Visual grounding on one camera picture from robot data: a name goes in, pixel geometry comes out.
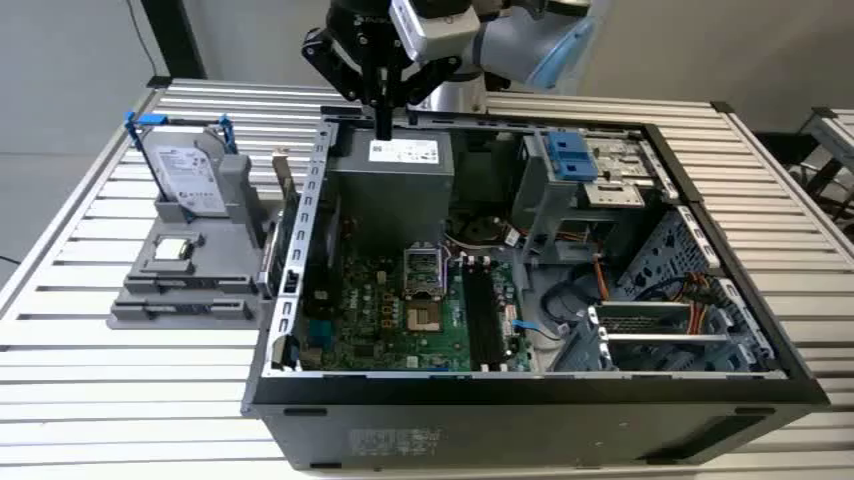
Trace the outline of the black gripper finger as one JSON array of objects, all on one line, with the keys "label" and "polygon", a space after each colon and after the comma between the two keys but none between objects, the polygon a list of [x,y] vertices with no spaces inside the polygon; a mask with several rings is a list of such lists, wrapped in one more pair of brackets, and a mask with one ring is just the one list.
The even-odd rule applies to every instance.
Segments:
[{"label": "black gripper finger", "polygon": [[392,138],[393,110],[420,103],[436,87],[449,79],[460,67],[459,57],[428,61],[407,78],[403,78],[404,61],[393,57],[387,65],[384,90],[384,138]]},{"label": "black gripper finger", "polygon": [[358,69],[349,66],[334,50],[328,30],[309,30],[301,45],[304,59],[348,101],[358,101],[373,110],[375,138],[384,138],[384,95],[380,68],[371,57],[357,55]]}]

